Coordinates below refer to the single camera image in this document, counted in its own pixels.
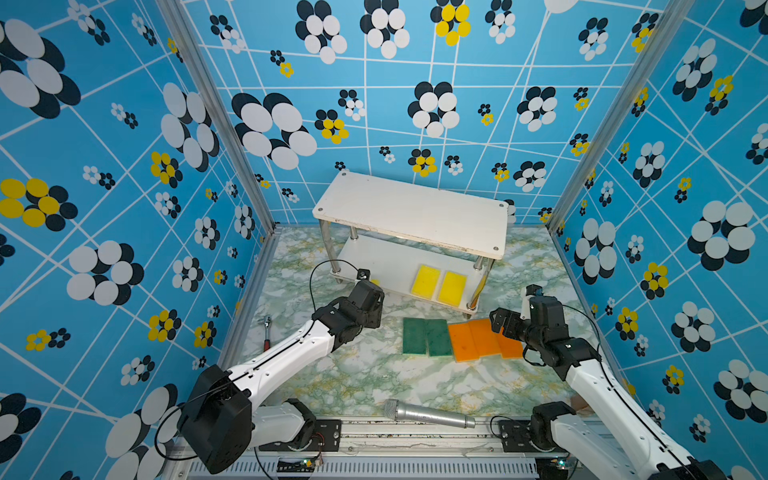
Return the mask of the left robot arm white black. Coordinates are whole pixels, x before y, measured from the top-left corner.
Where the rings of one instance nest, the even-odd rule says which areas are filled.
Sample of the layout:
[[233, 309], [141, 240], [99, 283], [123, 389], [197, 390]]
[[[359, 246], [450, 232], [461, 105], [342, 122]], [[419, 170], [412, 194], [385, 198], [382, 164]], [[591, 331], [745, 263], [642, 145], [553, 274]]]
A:
[[266, 352], [227, 370], [214, 364], [198, 377], [181, 407], [177, 430], [211, 474], [219, 474], [242, 454], [279, 442], [307, 446], [316, 416], [291, 398], [264, 401], [311, 363], [353, 341], [365, 328], [380, 327], [385, 292], [368, 280], [351, 293], [316, 310], [293, 335]]

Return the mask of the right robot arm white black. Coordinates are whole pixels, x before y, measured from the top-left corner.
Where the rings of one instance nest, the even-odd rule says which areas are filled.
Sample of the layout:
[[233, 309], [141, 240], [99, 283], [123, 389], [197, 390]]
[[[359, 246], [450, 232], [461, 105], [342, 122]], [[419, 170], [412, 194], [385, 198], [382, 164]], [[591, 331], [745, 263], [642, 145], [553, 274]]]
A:
[[570, 335], [564, 306], [552, 296], [529, 295], [522, 313], [497, 308], [491, 330], [537, 352], [543, 364], [580, 395], [617, 445], [595, 434], [564, 402], [533, 409], [529, 435], [541, 450], [560, 448], [600, 479], [725, 479], [711, 460], [697, 460], [653, 422], [620, 385], [597, 349]]

